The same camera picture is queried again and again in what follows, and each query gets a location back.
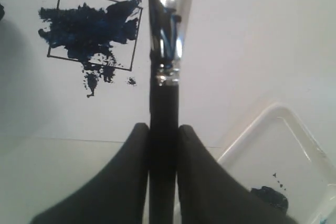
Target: paint stain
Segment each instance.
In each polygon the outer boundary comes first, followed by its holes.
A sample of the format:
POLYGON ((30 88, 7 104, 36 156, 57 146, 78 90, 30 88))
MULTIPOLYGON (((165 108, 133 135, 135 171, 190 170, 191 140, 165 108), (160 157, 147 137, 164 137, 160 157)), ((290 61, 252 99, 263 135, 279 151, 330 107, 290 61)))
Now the paint stain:
POLYGON ((0 4, 0 20, 5 16, 5 7, 0 4))
POLYGON ((271 207, 277 208, 285 214, 287 213, 288 199, 278 191, 275 191, 270 187, 263 186, 261 189, 252 188, 251 193, 271 207))
POLYGON ((131 85, 131 86, 136 86, 135 78, 134 78, 134 77, 130 77, 130 78, 128 78, 128 80, 127 80, 127 84, 128 84, 128 85, 131 85))
POLYGON ((132 18, 141 0, 127 0, 114 3, 106 9, 95 9, 86 3, 77 9, 60 10, 41 8, 39 16, 48 22, 49 31, 40 29, 38 34, 51 48, 64 47, 69 59, 78 60, 83 67, 85 88, 94 96, 100 79, 112 83, 115 76, 112 43, 127 44, 136 40, 139 19, 132 18), (98 55, 101 64, 90 60, 98 55))

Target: blue paint in palette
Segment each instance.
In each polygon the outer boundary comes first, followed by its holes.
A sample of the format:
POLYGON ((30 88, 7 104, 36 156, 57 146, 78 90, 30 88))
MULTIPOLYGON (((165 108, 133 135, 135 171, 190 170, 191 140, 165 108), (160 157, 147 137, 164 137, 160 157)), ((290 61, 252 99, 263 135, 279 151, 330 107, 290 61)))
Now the blue paint in palette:
POLYGON ((136 40, 139 19, 132 16, 140 4, 141 0, 127 0, 106 9, 91 8, 84 3, 74 9, 39 10, 40 18, 50 24, 48 31, 40 29, 38 34, 51 48, 63 46, 69 59, 82 64, 85 87, 91 90, 87 97, 94 96, 100 79, 111 83, 115 76, 113 66, 117 61, 111 43, 127 44, 129 40, 136 40), (103 57, 103 64, 90 62, 95 54, 103 57))

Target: brush handle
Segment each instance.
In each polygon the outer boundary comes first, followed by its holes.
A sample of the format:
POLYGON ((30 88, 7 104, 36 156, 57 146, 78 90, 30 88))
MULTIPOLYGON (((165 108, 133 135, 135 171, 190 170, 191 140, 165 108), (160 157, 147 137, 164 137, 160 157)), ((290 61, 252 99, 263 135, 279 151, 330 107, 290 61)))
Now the brush handle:
POLYGON ((159 86, 152 61, 150 91, 150 224, 172 224, 177 161, 179 87, 159 86))

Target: drawn square outline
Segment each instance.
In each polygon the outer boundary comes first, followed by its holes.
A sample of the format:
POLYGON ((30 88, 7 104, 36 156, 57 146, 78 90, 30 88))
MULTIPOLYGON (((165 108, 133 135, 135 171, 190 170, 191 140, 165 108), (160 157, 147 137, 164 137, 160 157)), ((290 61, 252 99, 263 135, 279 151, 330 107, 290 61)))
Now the drawn square outline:
MULTIPOLYGON (((120 1, 118 1, 118 0, 108 0, 108 1, 115 2, 115 3, 120 2, 120 1)), ((61 2, 61 0, 57 0, 56 10, 59 10, 60 2, 61 2)), ((120 68, 120 67, 110 66, 110 67, 113 67, 113 68, 115 68, 115 69, 125 70, 125 71, 129 71, 129 72, 131 72, 132 69, 133 69, 133 62, 134 62, 135 49, 136 49, 136 44, 137 44, 137 42, 138 42, 138 35, 139 35, 139 30, 140 30, 140 22, 141 22, 141 17, 142 17, 142 10, 143 10, 143 7, 140 7, 140 6, 137 6, 136 8, 140 10, 140 15, 139 15, 138 30, 136 31, 136 38, 135 38, 135 43, 134 43, 134 48, 133 48, 133 54, 132 54, 132 59, 131 59, 131 65, 130 65, 130 68, 128 69, 128 68, 120 68)), ((60 56, 54 56, 54 55, 51 55, 50 53, 51 53, 51 46, 49 46, 49 48, 48 48, 48 54, 47 54, 47 57, 48 57, 48 58, 55 58, 55 59, 61 59, 61 60, 68 60, 68 61, 80 62, 80 61, 77 60, 77 59, 71 59, 71 58, 65 58, 65 57, 60 57, 60 56)), ((92 63, 92 64, 100 65, 100 66, 106 66, 106 65, 103 65, 103 64, 99 64, 99 63, 92 63)))

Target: paintbrush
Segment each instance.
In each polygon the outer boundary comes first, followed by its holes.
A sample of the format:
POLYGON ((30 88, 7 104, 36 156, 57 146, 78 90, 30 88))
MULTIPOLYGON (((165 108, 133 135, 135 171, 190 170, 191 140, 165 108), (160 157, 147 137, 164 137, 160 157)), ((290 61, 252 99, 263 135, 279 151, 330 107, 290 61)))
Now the paintbrush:
POLYGON ((172 223, 181 58, 192 0, 149 0, 150 222, 172 223))

